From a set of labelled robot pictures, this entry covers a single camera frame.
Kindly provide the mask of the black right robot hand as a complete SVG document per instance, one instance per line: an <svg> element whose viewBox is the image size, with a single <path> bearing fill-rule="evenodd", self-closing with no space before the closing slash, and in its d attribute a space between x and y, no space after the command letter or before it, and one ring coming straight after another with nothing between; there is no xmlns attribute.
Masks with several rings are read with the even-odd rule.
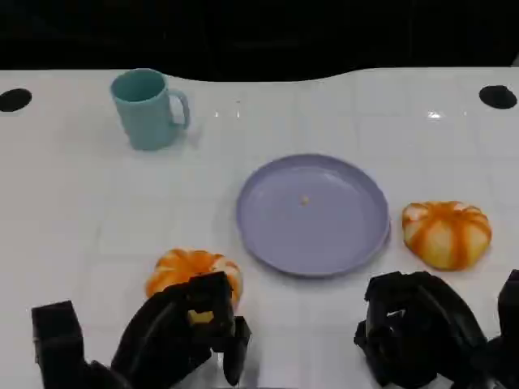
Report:
<svg viewBox="0 0 519 389"><path fill-rule="evenodd" d="M424 388L438 376L454 388L482 388L474 364L487 344L473 312L441 278L399 271L370 279L367 317L354 335L376 382Z"/></svg>

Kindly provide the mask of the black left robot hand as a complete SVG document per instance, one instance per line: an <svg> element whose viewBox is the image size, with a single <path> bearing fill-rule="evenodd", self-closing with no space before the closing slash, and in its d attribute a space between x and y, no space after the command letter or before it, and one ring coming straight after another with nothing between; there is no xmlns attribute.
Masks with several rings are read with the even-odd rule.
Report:
<svg viewBox="0 0 519 389"><path fill-rule="evenodd" d="M247 321L234 314L227 275L209 273L153 294L123 332L111 368L133 388L171 388L220 353L235 386L250 338Z"/></svg>

